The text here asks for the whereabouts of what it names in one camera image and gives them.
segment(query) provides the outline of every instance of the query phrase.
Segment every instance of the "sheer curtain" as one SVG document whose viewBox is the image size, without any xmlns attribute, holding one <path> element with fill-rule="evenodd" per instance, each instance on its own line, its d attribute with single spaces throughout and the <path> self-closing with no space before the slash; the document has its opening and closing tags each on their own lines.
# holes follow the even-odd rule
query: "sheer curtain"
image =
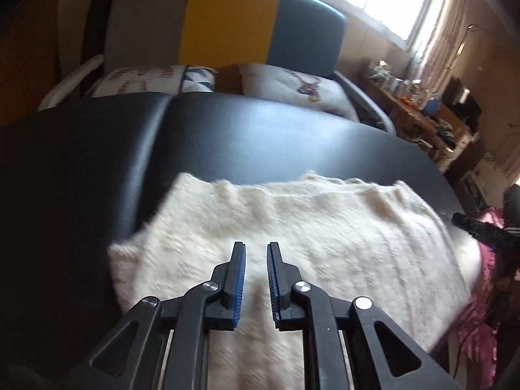
<svg viewBox="0 0 520 390">
<path fill-rule="evenodd" d="M 408 78 L 421 79 L 425 88 L 442 93 L 451 75 L 449 65 L 466 33 L 467 0 L 432 0 L 415 40 Z"/>
<path fill-rule="evenodd" d="M 495 151 L 495 159 L 508 179 L 509 183 L 520 179 L 520 117 L 515 124 L 511 124 L 511 131 Z"/>
</svg>

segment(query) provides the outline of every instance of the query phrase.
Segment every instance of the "wall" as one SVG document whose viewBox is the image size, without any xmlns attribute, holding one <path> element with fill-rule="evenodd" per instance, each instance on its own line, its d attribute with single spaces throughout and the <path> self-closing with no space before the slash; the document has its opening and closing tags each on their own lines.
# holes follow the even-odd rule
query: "wall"
<svg viewBox="0 0 520 390">
<path fill-rule="evenodd" d="M 485 76 L 483 64 L 507 32 L 486 0 L 468 0 L 465 22 L 466 25 L 479 25 L 484 32 L 468 33 L 464 50 L 452 74 L 473 92 Z"/>
<path fill-rule="evenodd" d="M 345 14 L 347 30 L 341 48 L 338 70 L 353 80 L 372 60 L 384 60 L 392 66 L 392 73 L 403 76 L 410 62 L 410 54 L 391 43 L 355 16 Z"/>
<path fill-rule="evenodd" d="M 485 0 L 469 0 L 467 23 L 484 32 L 470 32 L 453 74 L 462 80 L 482 109 L 482 147 L 501 164 L 518 144 L 520 122 L 520 53 L 514 40 Z"/>
</svg>

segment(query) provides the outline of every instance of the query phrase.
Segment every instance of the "clutter on desk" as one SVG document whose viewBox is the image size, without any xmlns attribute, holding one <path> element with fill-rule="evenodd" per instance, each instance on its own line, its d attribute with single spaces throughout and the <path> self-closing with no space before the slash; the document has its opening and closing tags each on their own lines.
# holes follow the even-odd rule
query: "clutter on desk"
<svg viewBox="0 0 520 390">
<path fill-rule="evenodd" d="M 380 90 L 398 135 L 417 145 L 443 173 L 478 140 L 481 110 L 458 78 L 452 78 L 442 94 L 433 93 L 420 79 L 393 75 L 383 60 L 371 62 L 365 78 Z"/>
</svg>

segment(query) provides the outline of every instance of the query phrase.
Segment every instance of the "deer print pillow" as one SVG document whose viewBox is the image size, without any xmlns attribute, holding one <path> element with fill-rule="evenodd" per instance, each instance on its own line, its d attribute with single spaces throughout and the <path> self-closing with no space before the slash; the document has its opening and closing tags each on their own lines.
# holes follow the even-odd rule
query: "deer print pillow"
<svg viewBox="0 0 520 390">
<path fill-rule="evenodd" d="M 242 92 L 248 97 L 284 102 L 359 122 L 354 106 L 333 80 L 267 64 L 239 64 Z"/>
<path fill-rule="evenodd" d="M 216 71 L 201 66 L 128 67 L 116 69 L 96 86 L 93 98 L 121 93 L 163 92 L 178 95 L 187 92 L 213 92 Z"/>
</svg>

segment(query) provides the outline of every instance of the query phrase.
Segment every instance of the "white knit cloth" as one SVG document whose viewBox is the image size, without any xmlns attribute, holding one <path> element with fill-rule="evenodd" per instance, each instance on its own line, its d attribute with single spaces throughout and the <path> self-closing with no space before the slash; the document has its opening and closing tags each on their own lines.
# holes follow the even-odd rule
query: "white knit cloth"
<svg viewBox="0 0 520 390">
<path fill-rule="evenodd" d="M 235 332 L 212 332 L 209 389 L 301 389 L 300 332 L 271 316 L 266 245 L 330 296 L 370 297 L 425 350 L 469 298 L 444 224 L 405 183 L 379 186 L 305 175 L 263 186 L 180 175 L 144 231 L 110 249 L 124 310 L 168 299 L 209 280 L 235 241 L 246 244 Z"/>
</svg>

